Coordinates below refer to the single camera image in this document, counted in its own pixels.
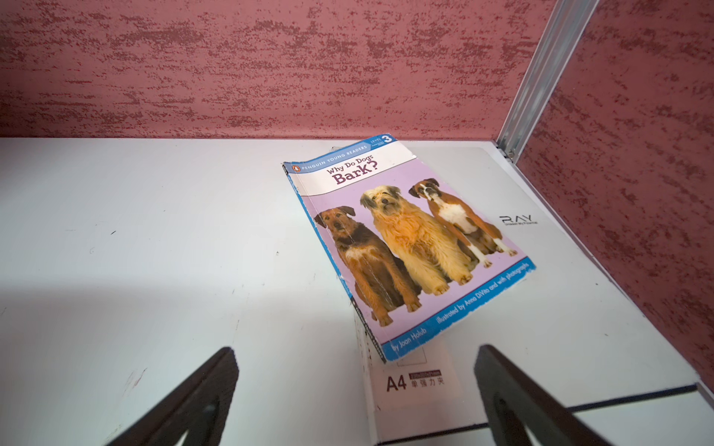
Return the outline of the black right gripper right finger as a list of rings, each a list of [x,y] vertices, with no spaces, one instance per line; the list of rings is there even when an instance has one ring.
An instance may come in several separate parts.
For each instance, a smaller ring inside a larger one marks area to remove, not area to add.
[[[497,445],[608,444],[495,347],[479,348],[474,375]]]

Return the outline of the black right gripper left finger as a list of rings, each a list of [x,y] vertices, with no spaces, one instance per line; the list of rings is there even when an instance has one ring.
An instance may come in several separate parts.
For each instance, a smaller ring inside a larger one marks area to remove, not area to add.
[[[219,349],[111,444],[219,445],[238,379],[234,350]]]

